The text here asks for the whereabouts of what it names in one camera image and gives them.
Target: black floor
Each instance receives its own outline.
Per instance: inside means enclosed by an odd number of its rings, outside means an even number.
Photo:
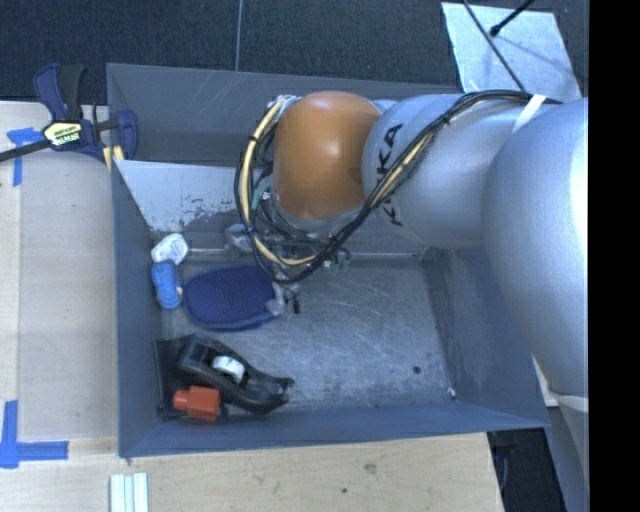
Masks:
[[[472,5],[515,8],[520,0]],[[553,12],[584,96],[589,0]],[[41,67],[89,68],[82,103],[107,104],[108,62],[458,85],[436,0],[0,0],[0,99],[35,101]],[[489,434],[507,512],[564,512],[542,431]]]

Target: blue tape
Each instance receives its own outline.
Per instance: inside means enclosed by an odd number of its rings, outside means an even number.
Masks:
[[[24,144],[31,144],[32,142],[40,142],[44,140],[44,136],[38,130],[33,128],[20,128],[18,130],[9,130],[7,137],[13,142],[16,147],[20,147]],[[13,186],[17,187],[22,183],[22,157],[16,158],[13,165]]]
[[[151,279],[163,309],[175,309],[182,303],[178,292],[178,288],[182,286],[182,276],[173,260],[158,261],[151,265]]]
[[[18,401],[4,404],[2,441],[0,441],[0,468],[15,469],[22,461],[66,460],[69,458],[69,441],[44,441],[21,443],[17,440]]]

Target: bin floor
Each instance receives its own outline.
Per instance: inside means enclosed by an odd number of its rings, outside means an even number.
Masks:
[[[185,261],[183,278],[214,263]],[[301,311],[253,330],[194,325],[182,307],[163,311],[166,339],[200,333],[228,344],[254,367],[292,377],[279,410],[406,405],[448,400],[449,378],[417,259],[353,261],[337,276],[300,284]]]

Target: gray bin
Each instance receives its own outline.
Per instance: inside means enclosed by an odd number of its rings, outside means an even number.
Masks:
[[[318,271],[302,283],[299,315],[254,330],[214,332],[190,324],[180,309],[161,310],[155,299],[150,250],[167,234],[163,226],[171,222],[162,216],[175,200],[172,187],[154,188],[158,176],[182,184],[180,200],[219,185],[201,178],[203,166],[232,173],[265,105],[278,94],[347,90],[398,100],[457,91],[115,64],[108,66],[108,90],[111,111],[133,109],[140,128],[136,161],[112,172],[120,456],[548,424],[531,354],[483,249],[425,251],[369,219],[348,244],[354,257],[346,272]],[[143,192],[160,194],[155,206],[137,197]],[[226,261],[224,228],[239,220],[233,207],[201,213],[178,227],[192,249],[180,266],[184,277]],[[290,403],[264,416],[232,408],[213,424],[163,421],[153,342],[191,333],[223,341],[267,373],[294,378]]]

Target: wire harness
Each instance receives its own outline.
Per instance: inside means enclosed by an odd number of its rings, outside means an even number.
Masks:
[[[353,220],[336,233],[311,235],[282,218],[271,201],[270,189],[261,188],[263,180],[273,172],[273,162],[266,158],[266,153],[273,143],[278,121],[299,99],[279,96],[267,106],[249,137],[234,182],[236,205],[256,262],[280,285],[297,283],[321,267],[331,270],[346,266],[350,253],[344,248],[345,242],[376,208],[411,178],[442,129],[481,103],[509,101],[525,105],[532,97],[532,94],[511,90],[488,90],[460,96],[449,110],[423,128],[402,151]],[[560,103],[553,99],[545,99],[545,102]],[[257,179],[254,177],[256,165],[263,168]]]

